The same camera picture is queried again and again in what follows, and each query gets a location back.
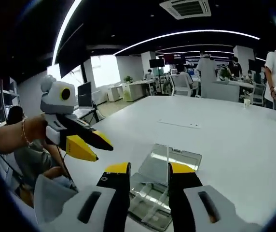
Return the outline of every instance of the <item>air conditioner vent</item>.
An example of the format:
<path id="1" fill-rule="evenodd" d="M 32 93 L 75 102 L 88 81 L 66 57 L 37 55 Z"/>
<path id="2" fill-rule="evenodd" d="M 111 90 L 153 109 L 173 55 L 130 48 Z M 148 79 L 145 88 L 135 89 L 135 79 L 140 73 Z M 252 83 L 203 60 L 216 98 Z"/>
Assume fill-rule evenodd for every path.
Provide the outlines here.
<path id="1" fill-rule="evenodd" d="M 211 16 L 208 0 L 169 0 L 160 6 L 176 19 Z"/>

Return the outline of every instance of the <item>ceiling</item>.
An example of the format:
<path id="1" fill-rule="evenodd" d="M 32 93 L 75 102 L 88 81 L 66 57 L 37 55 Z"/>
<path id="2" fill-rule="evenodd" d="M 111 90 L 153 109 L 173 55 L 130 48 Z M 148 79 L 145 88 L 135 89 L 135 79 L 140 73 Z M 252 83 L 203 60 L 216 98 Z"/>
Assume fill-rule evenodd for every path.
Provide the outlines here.
<path id="1" fill-rule="evenodd" d="M 13 9 L 19 14 L 10 31 L 3 62 L 6 68 L 2 69 L 2 75 L 11 76 L 21 82 L 51 65 L 58 31 L 74 0 L 17 2 Z M 171 16 L 159 6 L 161 2 L 163 1 L 82 0 L 62 37 L 56 61 L 76 67 L 93 55 L 113 54 L 153 37 L 197 29 L 231 30 L 261 39 L 229 33 L 186 33 L 143 43 L 119 53 L 118 56 L 161 49 L 165 50 L 159 52 L 200 49 L 232 52 L 233 46 L 242 45 L 254 48 L 257 57 L 265 58 L 267 51 L 273 49 L 276 39 L 275 0 L 209 0 L 211 17 L 183 20 L 176 20 Z M 171 48 L 184 45 L 195 46 Z M 229 54 L 212 55 L 225 57 Z"/>

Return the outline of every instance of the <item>bracelet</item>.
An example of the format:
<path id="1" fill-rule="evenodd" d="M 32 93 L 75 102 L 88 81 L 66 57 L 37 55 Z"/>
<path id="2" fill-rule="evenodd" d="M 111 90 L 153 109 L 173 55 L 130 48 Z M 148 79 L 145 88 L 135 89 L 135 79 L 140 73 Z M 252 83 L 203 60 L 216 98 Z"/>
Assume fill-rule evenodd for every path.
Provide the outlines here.
<path id="1" fill-rule="evenodd" d="M 26 132 L 25 132 L 25 130 L 24 130 L 24 121 L 25 121 L 25 120 L 26 120 L 26 118 L 24 118 L 24 119 L 22 120 L 22 134 L 21 134 L 21 136 L 24 137 L 25 141 L 27 142 L 28 147 L 30 147 L 31 145 L 33 145 L 33 142 L 30 142 L 30 141 L 27 139 Z"/>

